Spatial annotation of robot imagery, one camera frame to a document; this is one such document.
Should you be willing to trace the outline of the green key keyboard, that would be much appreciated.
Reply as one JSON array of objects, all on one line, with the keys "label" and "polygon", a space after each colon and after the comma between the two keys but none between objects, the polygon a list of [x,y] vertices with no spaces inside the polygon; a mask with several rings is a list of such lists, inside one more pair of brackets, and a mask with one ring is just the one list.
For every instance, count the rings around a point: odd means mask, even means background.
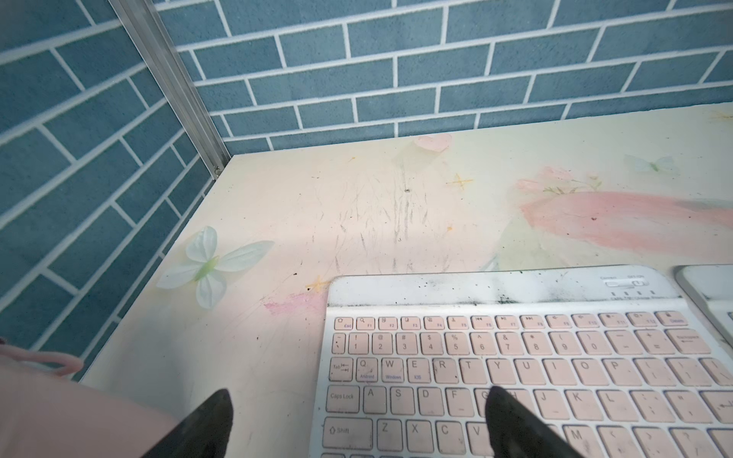
[{"label": "green key keyboard", "polygon": [[713,326],[732,345],[732,265],[679,266],[675,279]]}]

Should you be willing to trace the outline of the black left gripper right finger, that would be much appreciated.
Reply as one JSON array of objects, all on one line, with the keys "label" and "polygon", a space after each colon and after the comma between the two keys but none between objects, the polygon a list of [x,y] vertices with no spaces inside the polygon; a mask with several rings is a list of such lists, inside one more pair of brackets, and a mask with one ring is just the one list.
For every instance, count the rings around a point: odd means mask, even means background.
[{"label": "black left gripper right finger", "polygon": [[582,458],[503,387],[491,387],[485,418],[495,457]]}]

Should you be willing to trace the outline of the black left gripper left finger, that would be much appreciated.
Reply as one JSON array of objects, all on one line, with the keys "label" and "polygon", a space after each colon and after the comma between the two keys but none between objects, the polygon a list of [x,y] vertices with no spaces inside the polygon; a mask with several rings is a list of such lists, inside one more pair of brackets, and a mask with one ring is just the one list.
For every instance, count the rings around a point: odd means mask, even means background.
[{"label": "black left gripper left finger", "polygon": [[228,389],[219,389],[156,443],[143,458],[225,458],[234,410]]}]

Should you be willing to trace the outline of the pink pen holder cup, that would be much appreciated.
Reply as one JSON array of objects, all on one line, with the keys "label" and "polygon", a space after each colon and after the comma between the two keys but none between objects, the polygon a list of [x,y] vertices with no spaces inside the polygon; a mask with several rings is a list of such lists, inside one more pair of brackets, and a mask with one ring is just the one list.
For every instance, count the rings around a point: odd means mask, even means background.
[{"label": "pink pen holder cup", "polygon": [[83,362],[1,342],[3,457],[141,457],[174,417],[80,385]]}]

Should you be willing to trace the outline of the pink keyboard far left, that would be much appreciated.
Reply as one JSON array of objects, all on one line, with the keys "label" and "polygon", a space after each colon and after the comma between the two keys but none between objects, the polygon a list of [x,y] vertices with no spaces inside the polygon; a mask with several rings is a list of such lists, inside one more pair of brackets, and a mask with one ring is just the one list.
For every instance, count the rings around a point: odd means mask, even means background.
[{"label": "pink keyboard far left", "polygon": [[309,453],[491,456],[496,386],[586,457],[732,453],[731,357],[635,265],[336,279]]}]

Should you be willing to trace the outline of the aluminium corner post left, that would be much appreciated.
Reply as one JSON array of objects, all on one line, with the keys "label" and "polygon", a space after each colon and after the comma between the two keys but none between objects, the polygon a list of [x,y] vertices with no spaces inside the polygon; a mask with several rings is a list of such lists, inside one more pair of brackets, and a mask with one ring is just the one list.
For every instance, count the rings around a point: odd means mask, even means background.
[{"label": "aluminium corner post left", "polygon": [[153,3],[111,0],[110,5],[166,97],[213,179],[231,160],[223,139],[174,48]]}]

